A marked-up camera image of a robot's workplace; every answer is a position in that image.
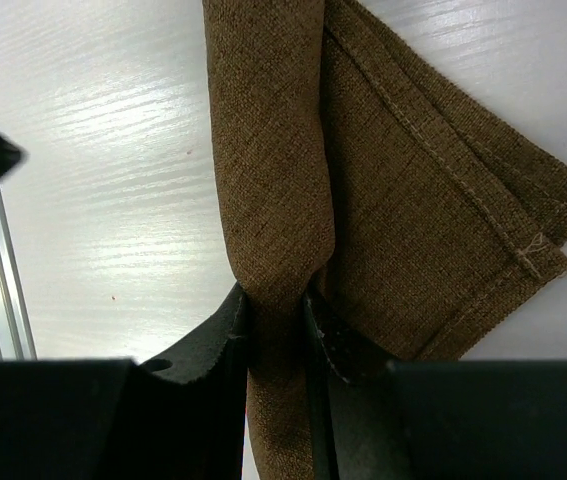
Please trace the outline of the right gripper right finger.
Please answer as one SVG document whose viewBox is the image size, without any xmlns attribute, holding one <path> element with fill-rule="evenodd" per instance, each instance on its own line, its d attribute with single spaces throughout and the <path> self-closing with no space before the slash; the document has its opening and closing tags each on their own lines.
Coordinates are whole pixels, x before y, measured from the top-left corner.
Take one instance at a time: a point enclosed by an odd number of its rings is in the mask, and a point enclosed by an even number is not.
<svg viewBox="0 0 567 480">
<path fill-rule="evenodd" d="M 314 477 L 401 479 L 392 356 L 342 320 L 314 288 L 304 294 L 303 313 Z"/>
</svg>

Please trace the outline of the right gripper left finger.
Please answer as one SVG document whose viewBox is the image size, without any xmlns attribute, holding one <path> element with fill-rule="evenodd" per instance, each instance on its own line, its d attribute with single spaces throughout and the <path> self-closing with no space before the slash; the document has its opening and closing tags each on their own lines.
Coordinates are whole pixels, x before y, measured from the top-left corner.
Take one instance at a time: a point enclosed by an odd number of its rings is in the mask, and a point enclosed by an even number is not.
<svg viewBox="0 0 567 480">
<path fill-rule="evenodd" d="M 130 369 L 108 438 L 108 478 L 241 478 L 248 326 L 247 296 L 235 285 L 206 321 Z"/>
</svg>

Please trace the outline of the brown cloth napkin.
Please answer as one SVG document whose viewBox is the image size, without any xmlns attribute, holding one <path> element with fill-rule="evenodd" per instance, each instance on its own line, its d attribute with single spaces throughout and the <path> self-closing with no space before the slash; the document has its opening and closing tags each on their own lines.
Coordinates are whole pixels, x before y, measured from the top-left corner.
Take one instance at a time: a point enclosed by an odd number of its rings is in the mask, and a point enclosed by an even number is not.
<svg viewBox="0 0 567 480">
<path fill-rule="evenodd" d="M 263 479 L 309 479 L 306 288 L 403 360 L 456 360 L 567 270 L 567 166 L 358 2 L 203 10 L 252 451 Z"/>
</svg>

